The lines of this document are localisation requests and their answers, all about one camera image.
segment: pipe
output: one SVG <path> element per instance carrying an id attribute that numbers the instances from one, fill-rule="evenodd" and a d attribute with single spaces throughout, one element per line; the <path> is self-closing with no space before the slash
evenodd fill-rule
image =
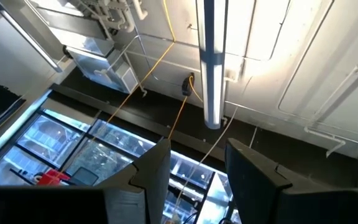
<path id="1" fill-rule="evenodd" d="M 312 131 L 307 126 L 304 128 L 304 130 L 305 130 L 306 133 L 314 134 L 315 136 L 319 136 L 319 137 L 322 137 L 322 138 L 325 138 L 325 139 L 332 140 L 334 142 L 338 142 L 338 145 L 336 145 L 335 147 L 333 147 L 332 149 L 327 151 L 326 157 L 328 157 L 329 155 L 331 155 L 331 153 L 333 153 L 334 151 L 338 150 L 340 147 L 342 147 L 342 146 L 344 146 L 346 144 L 345 140 L 336 139 L 335 136 L 328 136 L 326 134 L 321 134 L 321 133 L 318 133 L 316 131 Z"/>
<path id="2" fill-rule="evenodd" d="M 94 6 L 94 9 L 96 10 L 96 12 L 101 15 L 102 14 L 102 10 L 100 9 L 100 6 Z"/>
<path id="3" fill-rule="evenodd" d="M 42 23 L 44 23 L 47 27 L 49 27 L 48 22 L 40 15 L 40 13 L 37 11 L 37 9 L 29 2 L 29 0 L 24 0 L 24 2 L 27 4 L 27 6 L 31 9 L 31 11 L 38 17 L 38 19 L 41 20 Z"/>
<path id="4" fill-rule="evenodd" d="M 129 46 L 131 46 L 131 44 L 137 39 L 140 38 L 140 35 L 136 35 L 134 36 L 134 38 L 132 38 L 132 40 L 124 47 L 124 49 L 122 49 L 117 57 L 117 59 L 110 65 L 110 67 L 107 69 L 110 70 L 112 69 L 112 67 L 118 62 L 118 60 L 121 58 L 122 55 L 124 55 L 124 52 L 129 48 Z"/>
<path id="5" fill-rule="evenodd" d="M 146 10 L 142 10 L 139 0 L 133 0 L 132 2 L 134 3 L 137 16 L 140 20 L 144 20 L 149 13 Z"/>
<path id="6" fill-rule="evenodd" d="M 358 74 L 358 64 L 352 69 L 352 71 L 350 72 L 350 74 L 348 74 L 348 76 L 341 82 L 341 84 L 339 84 L 339 86 L 333 91 L 333 93 L 327 98 L 327 100 L 320 106 L 320 108 L 314 113 L 314 115 L 310 118 L 309 123 L 306 125 L 305 129 L 308 129 L 313 123 L 315 123 L 317 120 L 320 119 L 321 117 L 321 112 L 324 109 L 324 107 L 328 104 L 328 102 L 331 101 L 331 99 L 334 97 L 334 95 L 343 87 L 343 85 L 345 83 L 347 83 L 347 81 L 353 77 L 354 75 Z M 329 150 L 327 152 L 327 157 L 333 153 L 335 150 L 338 150 L 340 147 L 342 147 L 343 145 L 345 145 L 345 142 L 340 142 L 337 146 L 335 146 L 334 148 L 332 148 L 331 150 Z"/>
<path id="7" fill-rule="evenodd" d="M 321 105 L 319 110 L 317 110 L 314 115 L 310 119 L 310 124 L 313 124 L 316 120 L 318 120 L 321 117 L 321 112 L 324 109 L 324 107 L 328 104 L 329 101 L 331 101 L 331 98 L 343 87 L 343 85 L 354 75 L 358 74 L 358 64 L 352 69 L 350 74 L 339 84 L 339 86 L 333 91 L 333 93 L 328 97 L 328 99 Z"/>
<path id="8" fill-rule="evenodd" d="M 118 2 L 127 3 L 126 0 L 118 0 Z M 122 11 L 122 13 L 125 16 L 125 19 L 128 23 L 128 26 L 125 29 L 125 31 L 132 32 L 135 29 L 135 22 L 134 22 L 134 18 L 132 17 L 131 10 L 128 9 L 128 10 Z"/>
<path id="9" fill-rule="evenodd" d="M 139 35 L 139 30 L 137 29 L 136 24 L 135 24 L 135 32 L 136 32 L 136 35 Z M 140 47 L 142 48 L 143 54 L 146 56 L 147 66 L 149 67 L 149 70 L 151 70 L 152 67 L 150 65 L 149 58 L 147 57 L 146 50 L 145 50 L 144 45 L 143 45 L 142 37 L 139 37 L 139 43 L 140 43 Z M 153 76 L 153 78 L 155 80 L 160 81 L 160 79 L 158 79 L 153 73 L 151 73 L 151 76 Z"/>
<path id="10" fill-rule="evenodd" d="M 91 12 L 94 16 L 96 16 L 98 18 L 98 21 L 100 22 L 100 24 L 102 25 L 103 29 L 104 29 L 104 33 L 107 36 L 108 40 L 112 40 L 111 35 L 109 33 L 109 30 L 107 29 L 106 25 L 104 24 L 102 18 L 99 16 L 99 14 L 97 14 L 96 12 L 94 12 L 90 7 L 88 7 L 85 3 L 83 3 L 81 0 L 77 0 L 79 4 L 83 5 L 87 10 L 89 10 L 89 12 Z"/>

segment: ceiling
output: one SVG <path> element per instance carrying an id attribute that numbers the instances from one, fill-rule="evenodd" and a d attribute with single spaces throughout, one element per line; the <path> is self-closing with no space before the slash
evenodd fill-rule
<path id="1" fill-rule="evenodd" d="M 253 0 L 229 0 L 229 17 L 237 16 L 236 20 L 229 19 L 228 22 L 229 35 L 226 43 L 230 53 L 245 54 L 244 44 L 232 43 L 238 43 L 244 34 L 244 28 L 247 28 L 247 18 L 243 19 L 241 15 L 244 15 L 252 2 Z M 171 44 L 169 40 L 172 40 L 162 0 L 145 0 L 142 5 L 149 12 L 143 21 L 137 19 L 134 9 L 132 14 L 139 33 L 146 34 L 141 37 L 148 61 L 142 56 L 143 51 L 138 41 L 134 41 L 129 48 L 129 58 L 140 78 L 149 71 L 148 63 L 152 67 Z M 195 88 L 201 96 L 195 0 L 167 0 L 167 8 L 177 43 L 153 71 L 154 77 L 145 81 L 145 86 L 182 100 L 180 85 L 189 72 L 195 72 Z M 299 64 L 325 14 L 314 41 Z M 135 32 L 119 32 L 114 39 L 117 43 L 127 44 L 134 36 Z M 304 127 L 310 125 L 313 130 L 321 133 L 348 139 L 338 152 L 357 157 L 358 73 L 350 76 L 336 91 L 357 64 L 358 1 L 291 0 L 272 58 L 266 61 L 246 59 L 244 73 L 240 74 L 239 81 L 228 85 L 226 100 L 245 107 L 241 107 L 236 113 L 236 119 L 326 149 L 337 144 L 333 140 L 304 132 Z M 292 82 L 283 96 L 292 76 Z M 250 77 L 252 79 L 242 95 Z M 318 118 L 317 122 L 311 122 L 315 120 L 311 120 L 313 115 L 332 94 L 331 100 L 325 104 L 319 116 L 315 116 Z M 188 102 L 202 107 L 202 103 L 194 95 Z M 225 115 L 232 116 L 234 108 L 234 105 L 226 103 Z"/>

